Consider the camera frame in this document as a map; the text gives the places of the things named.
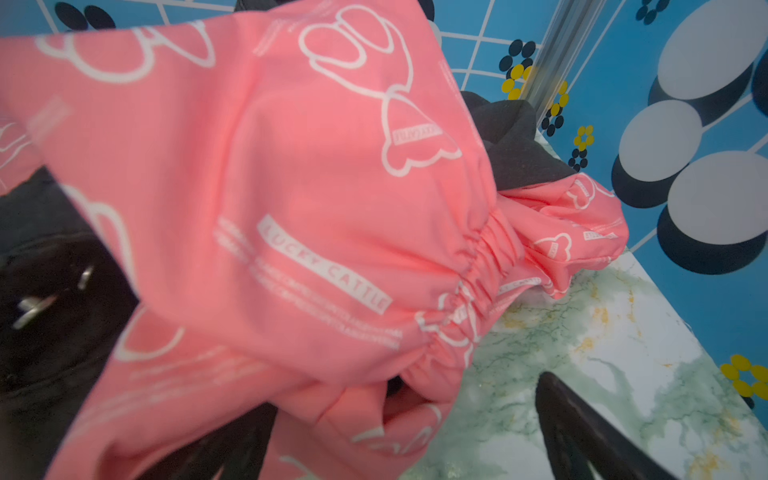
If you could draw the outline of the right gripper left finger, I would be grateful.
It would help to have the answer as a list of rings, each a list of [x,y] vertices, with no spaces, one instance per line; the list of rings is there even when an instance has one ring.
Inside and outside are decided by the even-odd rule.
[[[140,479],[257,479],[277,412],[270,403],[259,405],[169,454]]]

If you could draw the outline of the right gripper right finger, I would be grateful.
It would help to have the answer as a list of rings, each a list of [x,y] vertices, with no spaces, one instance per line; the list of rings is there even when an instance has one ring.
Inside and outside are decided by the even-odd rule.
[[[551,372],[538,378],[535,407],[555,479],[675,478]]]

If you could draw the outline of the pink printed cloth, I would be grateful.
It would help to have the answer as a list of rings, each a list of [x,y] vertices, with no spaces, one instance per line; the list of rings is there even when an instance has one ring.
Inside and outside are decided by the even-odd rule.
[[[505,187],[421,6],[5,38],[1,188],[47,169],[137,308],[49,479],[175,477],[265,404],[264,479],[395,479],[528,289],[624,251],[587,175]]]

